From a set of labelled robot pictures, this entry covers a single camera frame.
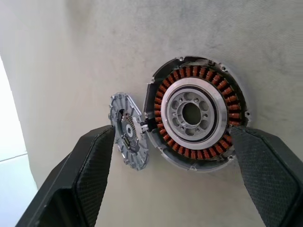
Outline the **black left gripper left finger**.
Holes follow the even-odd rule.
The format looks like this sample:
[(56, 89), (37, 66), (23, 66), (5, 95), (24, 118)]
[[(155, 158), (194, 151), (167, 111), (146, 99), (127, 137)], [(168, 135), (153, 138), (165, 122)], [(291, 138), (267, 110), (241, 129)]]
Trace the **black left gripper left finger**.
[(48, 175), (18, 227), (93, 227), (107, 187), (115, 128), (107, 125), (81, 136)]

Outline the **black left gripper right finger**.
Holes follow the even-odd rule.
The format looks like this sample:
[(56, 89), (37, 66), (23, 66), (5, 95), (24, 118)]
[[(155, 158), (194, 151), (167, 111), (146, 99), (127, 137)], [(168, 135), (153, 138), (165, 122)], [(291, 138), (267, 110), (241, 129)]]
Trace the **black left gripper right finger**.
[(233, 126), (244, 185), (267, 227), (303, 225), (303, 163), (277, 136)]

